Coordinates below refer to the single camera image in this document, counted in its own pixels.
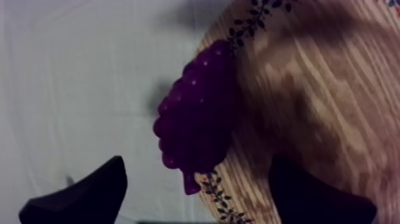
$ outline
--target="wooden surface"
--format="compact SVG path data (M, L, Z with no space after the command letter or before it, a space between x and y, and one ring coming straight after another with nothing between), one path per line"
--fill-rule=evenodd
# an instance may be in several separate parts
M235 1L199 49L225 38L249 8ZM321 180L373 200L376 223L400 223L396 11L374 0L301 0L291 13L272 13L267 30L238 53L246 107L217 168L229 208L252 223L280 223L267 183L271 155L280 151ZM219 219L221 204L200 197Z

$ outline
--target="white sheet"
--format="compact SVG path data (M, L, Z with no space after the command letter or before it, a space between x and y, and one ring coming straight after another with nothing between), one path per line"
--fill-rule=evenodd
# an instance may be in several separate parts
M0 0L0 222L116 154L129 177L117 223L213 220L161 164L152 122L230 1Z

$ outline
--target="black object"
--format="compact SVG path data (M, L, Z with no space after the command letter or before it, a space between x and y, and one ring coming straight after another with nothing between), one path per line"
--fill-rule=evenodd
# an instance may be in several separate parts
M269 173L270 190L282 224L370 224L374 204L335 189L275 155Z
M22 224L112 224L127 189L122 157L115 156L66 189L30 199L21 210Z

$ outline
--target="wooden tray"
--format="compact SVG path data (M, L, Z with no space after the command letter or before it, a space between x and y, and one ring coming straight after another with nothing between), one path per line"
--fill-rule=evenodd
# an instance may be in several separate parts
M200 197L217 220L280 223L267 182L280 151L373 200L377 223L400 223L400 18L384 1L299 1L290 13L270 9L265 31L243 39L247 107L228 157L198 176ZM226 38L252 7L232 3L199 49Z

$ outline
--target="purple grape cluster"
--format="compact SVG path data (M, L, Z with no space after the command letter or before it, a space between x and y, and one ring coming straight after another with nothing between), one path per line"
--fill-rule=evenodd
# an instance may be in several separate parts
M154 133L162 162L183 173L185 193L201 187L195 173L221 163L231 143L238 114L236 65L228 41L216 41L183 69L158 107Z

